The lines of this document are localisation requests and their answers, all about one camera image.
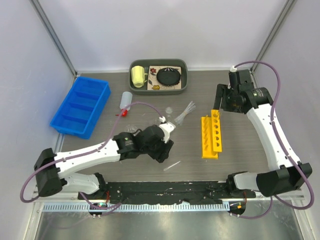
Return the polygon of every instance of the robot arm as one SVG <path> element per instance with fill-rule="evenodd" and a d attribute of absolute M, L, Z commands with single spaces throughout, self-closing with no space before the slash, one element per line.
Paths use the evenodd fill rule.
<path fill-rule="evenodd" d="M 135 159 L 141 154 L 162 163 L 169 157 L 169 151 L 174 142 L 169 140 L 175 125 L 170 122 L 153 125 L 145 130 L 138 129 L 135 133 L 121 132 L 110 139 L 104 148 L 99 143 L 75 151 L 53 153 L 51 148 L 42 151 L 34 170 L 54 160 L 65 159 L 68 156 L 79 157 L 61 161 L 39 172 L 36 177 L 38 195 L 48 197 L 64 191 L 84 192 L 90 199 L 105 194 L 106 182 L 102 175 L 95 173 L 85 175 L 76 173 L 103 163 L 118 162 L 124 159 Z"/>
<path fill-rule="evenodd" d="M 251 189 L 260 191 L 264 196 L 270 197 L 300 188 L 304 181 L 287 159 L 270 122 L 273 100 L 268 90 L 264 87 L 254 88 L 249 70 L 237 71 L 232 68 L 229 72 L 229 81 L 229 85 L 218 84 L 213 108 L 244 113 L 248 116 L 258 133 L 270 169 L 269 172 L 265 173 L 240 172 L 230 174 L 227 179 L 229 190 L 232 192 Z M 309 177 L 312 173 L 310 164 L 300 162 L 299 157 L 292 150 L 282 131 L 275 114 L 273 121 L 290 156 L 306 177 Z"/>

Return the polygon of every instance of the metal floor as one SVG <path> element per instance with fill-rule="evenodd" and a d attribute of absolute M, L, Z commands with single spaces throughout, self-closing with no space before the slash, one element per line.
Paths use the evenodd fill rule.
<path fill-rule="evenodd" d="M 270 201 L 247 203 L 245 215 L 257 216 Z M 36 240 L 302 240 L 295 212 L 278 201 L 273 211 L 257 220 L 227 212 L 114 213 L 87 218 L 87 212 L 42 213 Z"/>
<path fill-rule="evenodd" d="M 106 139 L 119 113 L 121 94 L 128 91 L 128 73 L 85 74 L 86 77 L 109 81 L 111 96 L 89 140 L 66 136 L 62 151 L 72 151 L 98 144 Z M 133 95 L 133 102 L 155 105 L 163 113 L 173 108 L 177 117 L 190 101 L 196 110 L 172 134 L 174 145 L 169 158 L 157 163 L 147 155 L 137 159 L 97 165 L 80 173 L 101 173 L 106 181 L 225 181 L 228 174 L 240 171 L 266 172 L 267 158 L 254 127 L 244 114 L 222 112 L 220 118 L 222 148 L 219 159 L 201 158 L 201 116 L 209 115 L 218 83 L 228 82 L 227 71 L 191 71 L 188 89 L 179 95 Z M 145 106 L 134 106 L 121 119 L 116 134 L 127 125 L 146 128 L 157 115 Z M 181 161 L 178 165 L 164 168 Z M 257 216 L 269 206 L 268 200 L 248 201 L 246 216 Z M 272 211 L 257 220 L 230 217 L 226 212 L 159 212 L 114 213 L 101 219 L 86 219 L 86 212 L 44 212 L 37 240 L 300 240 L 303 239 L 294 210 L 275 201 Z"/>

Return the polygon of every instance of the metal frame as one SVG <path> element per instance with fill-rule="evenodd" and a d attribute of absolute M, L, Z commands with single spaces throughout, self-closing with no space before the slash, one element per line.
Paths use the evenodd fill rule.
<path fill-rule="evenodd" d="M 61 54 L 63 60 L 65 61 L 65 64 L 68 66 L 69 70 L 71 71 L 73 76 L 77 75 L 77 71 L 75 70 L 70 58 L 68 57 L 68 54 L 66 53 L 62 43 L 60 42 L 56 31 L 52 27 L 44 9 L 42 8 L 39 0 L 29 0 L 32 6 L 34 7 L 34 10 L 38 14 L 41 22 L 43 23 L 47 33 L 49 34 L 51 40 L 53 41 L 54 45 L 58 49 L 59 53 Z"/>
<path fill-rule="evenodd" d="M 262 45 L 262 48 L 261 48 L 260 52 L 258 53 L 258 56 L 256 57 L 255 60 L 261 61 L 263 59 L 264 55 L 266 54 L 271 43 L 275 39 L 277 33 L 279 32 L 281 26 L 285 22 L 286 18 L 288 17 L 289 13 L 293 9 L 296 2 L 297 2 L 297 0 L 287 0 L 286 1 L 286 3 L 284 4 L 278 18 L 276 19 L 268 37 L 266 38 L 264 44 Z M 255 70 L 257 70 L 258 65 L 259 64 L 254 63 L 250 70 L 254 73 Z"/>
<path fill-rule="evenodd" d="M 248 69 L 246 66 L 240 66 L 237 68 L 238 70 Z M 197 68 L 188 68 L 188 72 L 193 71 L 229 71 L 230 67 L 197 67 Z M 116 70 L 79 70 L 78 74 L 113 74 L 113 73 L 127 73 L 129 69 L 116 69 Z"/>
<path fill-rule="evenodd" d="M 59 51 L 59 53 L 62 56 L 63 60 L 65 61 L 66 65 L 68 66 L 69 70 L 73 74 L 74 79 L 76 79 L 76 77 L 78 77 L 79 74 L 75 70 L 67 52 L 65 51 L 61 41 L 59 40 L 57 33 L 55 32 L 53 26 L 51 25 L 51 23 L 46 15 L 44 9 L 42 8 L 39 0 L 29 0 L 29 1 L 32 4 L 32 6 L 34 7 L 41 22 L 43 23 L 44 27 L 46 28 L 51 40 L 55 44 L 57 50 Z M 259 51 L 259 53 L 256 57 L 256 60 L 260 61 L 263 59 L 264 55 L 266 54 L 267 50 L 271 46 L 273 40 L 275 39 L 277 33 L 279 32 L 281 26 L 285 22 L 286 18 L 290 14 L 290 12 L 293 9 L 296 2 L 297 2 L 297 0 L 287 0 L 286 1 L 278 18 L 276 19 L 276 21 L 273 25 L 268 37 L 266 38 L 264 44 L 262 45 L 262 48 Z M 255 63 L 250 69 L 252 79 L 253 79 L 254 85 L 256 87 L 258 86 L 256 78 L 255 78 L 255 71 L 256 71 L 257 67 L 258 67 L 258 64 Z M 211 68 L 210 69 L 199 68 L 199 69 L 192 69 L 192 70 L 201 71 L 201 70 L 217 70 L 217 69 L 215 69 L 215 68 L 212 68 L 212 69 Z M 64 135 L 59 134 L 56 146 L 54 148 L 54 152 L 61 151 L 62 146 L 63 146 L 63 142 L 64 142 Z M 66 192 L 66 193 L 59 193 L 55 196 L 48 197 L 46 199 L 39 199 L 37 202 L 35 202 L 33 205 L 32 213 L 30 215 L 30 220 L 29 220 L 29 223 L 28 223 L 28 226 L 26 229 L 26 234 L 25 234 L 24 240 L 34 240 L 35 239 L 36 233 L 38 230 L 38 226 L 40 224 L 42 210 L 43 210 L 46 202 L 61 202 L 61 201 L 69 202 L 69 203 L 70 202 L 73 202 L 73 203 L 82 202 L 77 199 L 77 196 L 78 196 L 78 194 L 76 194 L 76 193 Z M 305 204 L 304 195 L 303 195 L 302 191 L 289 192 L 289 193 L 282 194 L 281 196 L 285 200 L 292 200 L 292 203 L 296 206 L 303 206 Z M 269 200 L 269 199 L 270 199 L 269 197 L 263 197 L 262 195 L 260 196 L 257 193 L 257 198 L 248 199 L 248 201 Z M 295 214 L 298 219 L 298 223 L 299 223 L 299 226 L 300 226 L 300 229 L 301 229 L 301 232 L 303 234 L 304 239 L 310 239 L 310 240 L 316 239 L 316 237 L 314 236 L 314 233 L 311 229 L 311 224 L 310 224 L 307 213 L 305 211 L 296 210 Z"/>

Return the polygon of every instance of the brown table surface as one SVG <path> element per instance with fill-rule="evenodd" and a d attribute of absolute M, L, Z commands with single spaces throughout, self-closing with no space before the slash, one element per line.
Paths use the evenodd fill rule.
<path fill-rule="evenodd" d="M 92 73 L 85 77 L 109 81 L 111 95 L 96 124 L 90 139 L 66 135 L 62 151 L 72 151 L 104 141 L 119 113 L 122 92 L 129 91 L 128 73 Z M 126 159 L 96 165 L 80 171 L 82 174 L 101 173 L 106 181 L 206 181 L 227 179 L 228 174 L 248 171 L 266 172 L 266 154 L 258 134 L 244 114 L 221 111 L 220 125 L 222 153 L 218 159 L 202 159 L 201 117 L 210 115 L 219 83 L 227 84 L 227 71 L 189 71 L 188 88 L 178 95 L 136 95 L 132 101 L 153 104 L 163 114 L 172 107 L 173 118 L 183 112 L 190 101 L 196 109 L 187 115 L 182 126 L 177 126 L 171 135 L 174 145 L 169 158 L 163 163 L 141 155 L 137 159 Z M 157 113 L 146 106 L 133 106 L 128 116 L 121 119 L 115 135 L 126 132 L 128 125 L 144 129 L 157 119 Z M 164 168 L 181 161 L 167 171 Z"/>

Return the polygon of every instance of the yellow cup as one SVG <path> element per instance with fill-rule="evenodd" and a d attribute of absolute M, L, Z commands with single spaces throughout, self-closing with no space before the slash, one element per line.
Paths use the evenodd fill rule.
<path fill-rule="evenodd" d="M 133 86 L 136 88 L 141 88 L 145 82 L 147 81 L 145 79 L 145 68 L 142 66 L 134 66 L 131 68 L 131 80 L 133 83 Z"/>

